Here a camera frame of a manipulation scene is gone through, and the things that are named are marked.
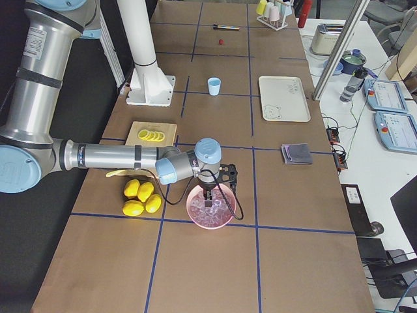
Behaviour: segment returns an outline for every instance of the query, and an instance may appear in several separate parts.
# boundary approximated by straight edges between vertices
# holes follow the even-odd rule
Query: toaster
[[[311,42],[311,51],[314,54],[330,55],[342,30],[343,24],[319,24]]]

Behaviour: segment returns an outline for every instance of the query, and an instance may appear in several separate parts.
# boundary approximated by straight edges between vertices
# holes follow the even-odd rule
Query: brown table
[[[130,218],[121,211],[128,178],[89,170],[33,313],[374,312],[319,103],[308,99],[308,123],[262,118],[259,76],[297,76],[313,91],[295,18],[275,32],[255,8],[160,1],[151,28],[159,66],[177,77],[172,103],[129,106],[122,95],[102,136],[124,144],[133,121],[150,121],[176,123],[183,151],[215,138],[222,162],[237,166],[245,219],[204,230],[184,200]],[[222,79],[216,97],[211,76]],[[281,145],[303,142],[313,164],[285,165]]]

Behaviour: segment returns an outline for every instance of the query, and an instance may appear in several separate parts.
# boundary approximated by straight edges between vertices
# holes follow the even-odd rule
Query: white cup
[[[220,92],[220,85],[222,84],[222,81],[217,77],[211,77],[207,80],[208,85],[208,93],[210,93],[211,96],[217,96]]]

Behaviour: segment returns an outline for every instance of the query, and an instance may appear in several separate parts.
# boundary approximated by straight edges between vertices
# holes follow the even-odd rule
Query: white table
[[[323,63],[327,59],[325,56],[314,55],[311,53],[310,45],[319,23],[344,23],[342,20],[312,20],[308,19],[306,26],[300,29],[302,41],[306,50],[310,72],[314,84],[319,81],[319,76],[323,71]],[[365,21],[361,21],[354,32],[354,36],[348,45],[348,50],[359,49],[367,57],[365,66],[370,69],[385,67],[374,70],[379,78],[386,80],[384,68],[390,65],[388,57],[373,34],[370,26]],[[356,121],[350,113],[351,103],[344,103],[339,100],[339,96],[349,81],[350,76],[341,74],[332,76],[324,93],[321,97],[321,111],[329,117],[338,121],[339,126],[354,127]],[[411,98],[403,83],[401,83],[405,98]],[[339,137],[341,145],[349,150],[347,159],[348,170],[342,171],[339,180],[342,184],[356,184],[359,186],[364,205],[370,221],[380,222],[385,232],[378,236],[381,238],[385,250],[402,249],[405,252],[412,251],[410,243],[401,228],[395,215],[390,198],[414,176],[417,175],[417,155],[405,153],[395,153],[386,150],[379,141],[373,121],[374,112],[368,106],[364,107],[365,96],[358,91],[352,100],[352,112],[358,118],[363,109],[362,116],[356,131],[341,128]],[[414,101],[407,101],[409,113],[417,118],[417,105]],[[324,119],[332,127],[335,122]],[[375,308],[393,310],[398,299],[382,299],[376,287],[369,286],[373,297]],[[411,298],[406,298],[403,305],[416,306],[412,304]]]

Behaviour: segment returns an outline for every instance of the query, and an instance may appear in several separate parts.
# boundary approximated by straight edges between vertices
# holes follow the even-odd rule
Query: white tray
[[[259,90],[262,116],[267,121],[308,122],[310,120],[300,78],[261,76]]]

